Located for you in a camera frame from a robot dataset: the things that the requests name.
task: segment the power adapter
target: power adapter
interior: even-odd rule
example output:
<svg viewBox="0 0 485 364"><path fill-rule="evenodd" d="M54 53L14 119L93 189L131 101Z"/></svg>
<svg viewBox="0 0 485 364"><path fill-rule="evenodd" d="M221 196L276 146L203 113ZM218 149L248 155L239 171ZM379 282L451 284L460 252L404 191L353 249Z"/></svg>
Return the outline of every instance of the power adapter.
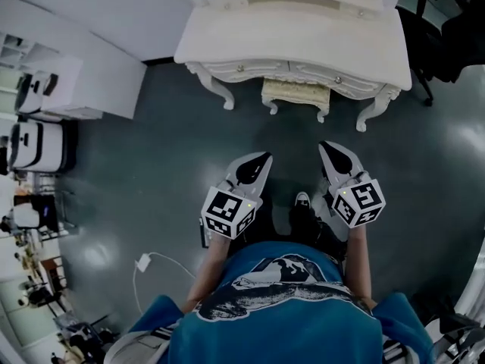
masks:
<svg viewBox="0 0 485 364"><path fill-rule="evenodd" d="M145 272L151 261L152 258L150 258L150 255L148 253L143 253L142 257L139 258L139 261L136 263L136 267L141 272Z"/></svg>

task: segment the charging cable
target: charging cable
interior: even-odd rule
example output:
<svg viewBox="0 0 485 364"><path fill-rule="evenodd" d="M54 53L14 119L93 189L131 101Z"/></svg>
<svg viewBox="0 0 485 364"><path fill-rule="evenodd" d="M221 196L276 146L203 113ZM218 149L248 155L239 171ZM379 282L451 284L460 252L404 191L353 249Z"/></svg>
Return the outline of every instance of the charging cable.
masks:
<svg viewBox="0 0 485 364"><path fill-rule="evenodd" d="M139 261L138 262L135 261L135 269L133 271L133 292L135 293L136 305L138 306L138 310L140 314L143 314L143 311L142 311L142 307L139 304L138 291L136 290L136 271L140 270L141 272L145 272L150 262L152 261L150 256L153 256L153 255L160 256L161 258L166 260L170 260L171 262L181 267L191 278L193 279L196 278L194 274L190 272L182 263L178 262L175 259L172 259L171 257L162 255L161 253L157 253L157 252L143 253L142 257L139 258Z"/></svg>

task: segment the teal t-shirt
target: teal t-shirt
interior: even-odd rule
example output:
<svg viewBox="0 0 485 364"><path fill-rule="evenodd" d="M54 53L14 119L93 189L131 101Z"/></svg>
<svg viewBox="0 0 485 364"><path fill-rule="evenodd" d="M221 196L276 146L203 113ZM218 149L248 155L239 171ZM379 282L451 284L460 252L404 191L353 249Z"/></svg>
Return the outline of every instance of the teal t-shirt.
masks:
<svg viewBox="0 0 485 364"><path fill-rule="evenodd" d="M217 290L191 313L184 316L159 297L131 331L157 328L170 333L160 363L377 364L387 338L418 362L433 362L431 340L403 294L370 311L328 256L297 243L247 246L227 261Z"/></svg>

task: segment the table top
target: table top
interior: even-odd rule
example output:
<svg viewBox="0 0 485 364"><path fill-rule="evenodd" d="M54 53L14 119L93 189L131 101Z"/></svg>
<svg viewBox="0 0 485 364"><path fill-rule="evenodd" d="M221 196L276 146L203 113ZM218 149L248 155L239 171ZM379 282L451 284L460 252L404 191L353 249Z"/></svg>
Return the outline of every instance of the table top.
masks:
<svg viewBox="0 0 485 364"><path fill-rule="evenodd" d="M262 2L236 11L194 8L174 56L177 63L262 58L323 65L411 89L395 9L370 20L301 2Z"/></svg>

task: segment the white cable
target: white cable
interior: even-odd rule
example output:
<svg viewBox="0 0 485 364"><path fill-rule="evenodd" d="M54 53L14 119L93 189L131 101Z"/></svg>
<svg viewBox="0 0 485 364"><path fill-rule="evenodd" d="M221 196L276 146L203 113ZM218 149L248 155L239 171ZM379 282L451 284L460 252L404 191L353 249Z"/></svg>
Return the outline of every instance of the white cable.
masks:
<svg viewBox="0 0 485 364"><path fill-rule="evenodd" d="M171 257L168 257L166 255L163 255L163 254L157 253L157 252L150 252L148 254L148 256L152 256L152 255L160 256L161 258L164 258L166 260L170 260L171 262L173 262L176 265L178 265L179 267L181 267L191 278L193 278L193 279L196 278L192 272L190 272L182 263L178 262L177 260L172 259ZM143 314L142 307L139 304L138 291L136 290L136 280L135 279L136 279L136 270L137 269L138 269L138 265L135 262L135 270L133 271L133 291L135 293L135 300L136 300L136 305L138 306L139 313Z"/></svg>

